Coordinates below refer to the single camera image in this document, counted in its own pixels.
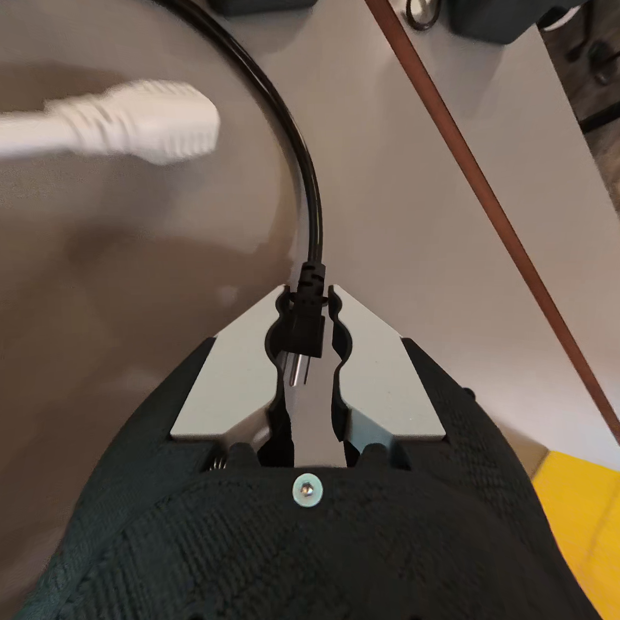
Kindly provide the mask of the black power plug with cable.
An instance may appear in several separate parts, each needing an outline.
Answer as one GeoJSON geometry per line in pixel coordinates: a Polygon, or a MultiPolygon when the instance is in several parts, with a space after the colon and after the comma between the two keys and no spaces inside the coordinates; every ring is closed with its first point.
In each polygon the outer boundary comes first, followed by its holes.
{"type": "Polygon", "coordinates": [[[324,223],[319,181],[306,141],[267,74],[238,40],[213,16],[193,1],[156,1],[213,44],[255,88],[283,129],[299,168],[306,197],[308,219],[307,260],[302,264],[290,308],[285,311],[278,333],[280,348],[305,358],[321,358],[325,317],[324,283],[326,267],[322,262],[324,223]]]}

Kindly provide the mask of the dark block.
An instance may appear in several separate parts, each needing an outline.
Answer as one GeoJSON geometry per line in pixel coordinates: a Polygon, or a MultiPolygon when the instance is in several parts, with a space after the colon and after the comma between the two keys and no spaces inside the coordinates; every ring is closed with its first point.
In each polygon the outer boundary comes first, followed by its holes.
{"type": "Polygon", "coordinates": [[[469,40],[507,45],[552,9],[571,9],[583,1],[447,1],[451,31],[469,40]]]}

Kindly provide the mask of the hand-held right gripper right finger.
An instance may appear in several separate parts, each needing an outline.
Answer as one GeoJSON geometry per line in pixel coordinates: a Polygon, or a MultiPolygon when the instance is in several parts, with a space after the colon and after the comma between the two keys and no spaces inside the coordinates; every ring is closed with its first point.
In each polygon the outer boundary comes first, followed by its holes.
{"type": "Polygon", "coordinates": [[[352,468],[370,445],[397,467],[406,443],[445,439],[403,337],[341,286],[329,287],[332,348],[340,362],[332,388],[332,428],[352,468]]]}

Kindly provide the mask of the yellow bin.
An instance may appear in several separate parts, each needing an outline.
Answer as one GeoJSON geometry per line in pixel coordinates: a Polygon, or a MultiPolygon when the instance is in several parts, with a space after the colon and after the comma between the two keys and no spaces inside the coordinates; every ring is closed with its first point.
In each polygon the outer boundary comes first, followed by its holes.
{"type": "Polygon", "coordinates": [[[603,619],[619,619],[619,472],[552,451],[532,483],[582,590],[603,619]]]}

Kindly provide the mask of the dark flat object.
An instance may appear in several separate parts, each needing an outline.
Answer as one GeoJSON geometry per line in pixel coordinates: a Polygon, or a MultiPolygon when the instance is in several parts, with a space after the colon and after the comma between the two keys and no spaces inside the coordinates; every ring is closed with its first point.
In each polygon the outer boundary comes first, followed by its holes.
{"type": "Polygon", "coordinates": [[[259,13],[302,11],[317,1],[208,1],[210,7],[226,17],[241,17],[259,13]]]}

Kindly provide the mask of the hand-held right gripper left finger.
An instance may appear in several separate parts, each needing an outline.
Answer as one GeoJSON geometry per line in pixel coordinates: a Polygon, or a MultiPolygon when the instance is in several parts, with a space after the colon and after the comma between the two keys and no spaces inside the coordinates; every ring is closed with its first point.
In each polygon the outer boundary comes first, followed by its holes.
{"type": "Polygon", "coordinates": [[[290,289],[278,286],[214,337],[171,428],[173,439],[206,439],[223,450],[246,443],[263,466],[293,466],[284,391],[290,353],[282,344],[289,308],[290,289]]]}

